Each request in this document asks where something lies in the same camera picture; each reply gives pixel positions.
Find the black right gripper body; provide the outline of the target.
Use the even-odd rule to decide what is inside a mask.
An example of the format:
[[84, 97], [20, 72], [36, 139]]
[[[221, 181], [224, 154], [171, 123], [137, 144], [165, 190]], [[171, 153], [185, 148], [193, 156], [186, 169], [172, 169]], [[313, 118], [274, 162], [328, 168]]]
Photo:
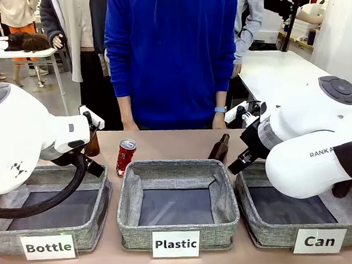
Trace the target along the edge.
[[260, 124], [260, 119], [256, 119], [252, 124], [250, 124], [245, 131], [242, 132], [240, 138], [247, 145], [247, 149], [242, 152], [243, 159], [246, 161], [255, 161], [257, 159], [266, 159], [270, 150], [268, 150], [264, 144], [262, 144], [261, 139], [258, 135], [258, 126]]

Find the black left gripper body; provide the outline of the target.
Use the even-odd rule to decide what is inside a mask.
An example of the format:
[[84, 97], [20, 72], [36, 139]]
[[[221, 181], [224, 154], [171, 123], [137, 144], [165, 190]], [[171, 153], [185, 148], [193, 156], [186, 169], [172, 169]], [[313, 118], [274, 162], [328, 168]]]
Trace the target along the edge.
[[74, 165], [78, 169], [83, 169], [83, 171], [87, 171], [88, 169], [88, 162], [85, 159], [85, 155], [75, 150], [66, 152], [61, 157], [51, 160], [51, 162], [62, 167]]

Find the person's left hand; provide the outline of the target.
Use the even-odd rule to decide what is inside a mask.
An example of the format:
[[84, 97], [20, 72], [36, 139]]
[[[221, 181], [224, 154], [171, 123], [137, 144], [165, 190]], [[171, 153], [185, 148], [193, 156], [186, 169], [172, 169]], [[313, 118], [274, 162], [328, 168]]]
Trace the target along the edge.
[[223, 112], [216, 112], [212, 121], [212, 128], [214, 130], [226, 129], [225, 116]]

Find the person's right hand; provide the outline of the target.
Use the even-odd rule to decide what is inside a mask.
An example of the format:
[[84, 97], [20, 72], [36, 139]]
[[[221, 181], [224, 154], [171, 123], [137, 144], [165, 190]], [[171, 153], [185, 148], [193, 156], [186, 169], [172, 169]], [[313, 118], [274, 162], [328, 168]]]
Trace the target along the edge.
[[123, 130], [124, 131], [139, 131], [139, 127], [133, 120], [123, 121]]

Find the beige coat figure's hand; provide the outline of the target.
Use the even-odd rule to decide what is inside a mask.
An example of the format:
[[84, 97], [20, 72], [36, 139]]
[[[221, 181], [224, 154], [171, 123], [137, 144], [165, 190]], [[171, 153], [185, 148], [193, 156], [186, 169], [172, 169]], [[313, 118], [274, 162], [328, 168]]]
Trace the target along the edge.
[[53, 37], [52, 44], [53, 44], [53, 47], [55, 49], [61, 50], [64, 47], [63, 35], [62, 34], [58, 34], [57, 36]]

